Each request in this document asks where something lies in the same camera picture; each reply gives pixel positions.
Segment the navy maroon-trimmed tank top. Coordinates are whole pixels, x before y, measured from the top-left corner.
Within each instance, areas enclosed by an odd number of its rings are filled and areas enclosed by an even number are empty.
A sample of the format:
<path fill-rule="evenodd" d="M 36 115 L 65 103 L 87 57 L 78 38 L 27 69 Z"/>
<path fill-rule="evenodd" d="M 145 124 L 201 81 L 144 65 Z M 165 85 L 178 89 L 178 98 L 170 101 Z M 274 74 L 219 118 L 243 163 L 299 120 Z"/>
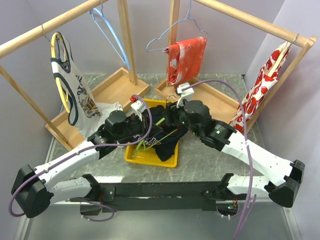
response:
<path fill-rule="evenodd" d="M 152 122 L 154 124 L 156 124 L 159 120 L 163 118 L 164 116 L 163 112 L 165 110 L 164 106 L 157 105 L 156 107 L 151 107 L 149 109 L 152 115 Z M 178 128 L 174 126 L 167 126 L 165 121 L 160 123 L 159 126 L 163 128 L 163 132 L 157 134 L 155 137 L 153 137 L 149 141 L 145 140 L 144 143 L 147 146 L 151 146 L 155 144 L 152 147 L 155 149 L 155 152 L 158 158 L 162 162 L 165 162 L 175 153 L 175 147 L 177 145 L 177 142 L 179 141 L 180 138 L 182 138 L 188 132 L 188 129 L 184 126 L 179 126 Z M 135 142 L 135 136 L 128 137 L 118 141 L 118 143 L 120 144 L 124 144 L 127 142 Z"/>

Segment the green plastic hanger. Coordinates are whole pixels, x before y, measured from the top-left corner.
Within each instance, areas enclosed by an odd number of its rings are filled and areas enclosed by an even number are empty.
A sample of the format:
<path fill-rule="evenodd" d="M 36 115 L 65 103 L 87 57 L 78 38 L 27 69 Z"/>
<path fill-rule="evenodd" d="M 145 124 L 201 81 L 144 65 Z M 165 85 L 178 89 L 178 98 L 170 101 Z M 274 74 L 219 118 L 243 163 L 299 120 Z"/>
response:
<path fill-rule="evenodd" d="M 169 168 L 173 168 L 177 164 L 178 142 L 184 132 L 181 128 L 165 126 L 164 121 L 159 126 L 163 127 L 163 132 L 146 138 L 136 146 L 127 147 L 131 153 L 126 152 L 126 161 Z"/>

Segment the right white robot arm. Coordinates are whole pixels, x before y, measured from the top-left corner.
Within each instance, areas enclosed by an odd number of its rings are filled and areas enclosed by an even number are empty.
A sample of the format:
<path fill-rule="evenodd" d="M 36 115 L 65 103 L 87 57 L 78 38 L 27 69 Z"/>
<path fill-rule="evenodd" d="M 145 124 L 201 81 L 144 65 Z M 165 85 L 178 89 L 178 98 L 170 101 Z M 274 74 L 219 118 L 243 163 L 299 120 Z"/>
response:
<path fill-rule="evenodd" d="M 167 126 L 184 127 L 206 146 L 233 156 L 247 164 L 260 176 L 240 176 L 226 173 L 217 187 L 208 192 L 216 200 L 228 200 L 236 195 L 269 197 L 274 203 L 291 208 L 300 189 L 305 164 L 290 161 L 260 147 L 228 123 L 213 119 L 209 108 L 200 100 L 166 104 Z"/>

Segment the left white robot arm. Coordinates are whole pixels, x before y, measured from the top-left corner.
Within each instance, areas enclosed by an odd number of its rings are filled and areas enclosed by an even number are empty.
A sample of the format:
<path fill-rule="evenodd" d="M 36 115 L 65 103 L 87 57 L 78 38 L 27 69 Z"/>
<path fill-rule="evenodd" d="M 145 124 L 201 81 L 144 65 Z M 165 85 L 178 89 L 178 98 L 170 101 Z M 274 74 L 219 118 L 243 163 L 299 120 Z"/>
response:
<path fill-rule="evenodd" d="M 107 156 L 117 147 L 132 145 L 133 142 L 129 139 L 136 135 L 143 140 L 162 131 L 163 129 L 154 123 L 149 109 L 141 116 L 127 116 L 122 110 L 111 112 L 104 124 L 78 147 L 46 164 L 35 168 L 27 164 L 18 170 L 9 203 L 17 202 L 22 213 L 14 213 L 10 206 L 10 215 L 31 219 L 62 200 L 96 200 L 100 195 L 100 184 L 90 174 L 75 180 L 62 179 L 73 171 Z"/>

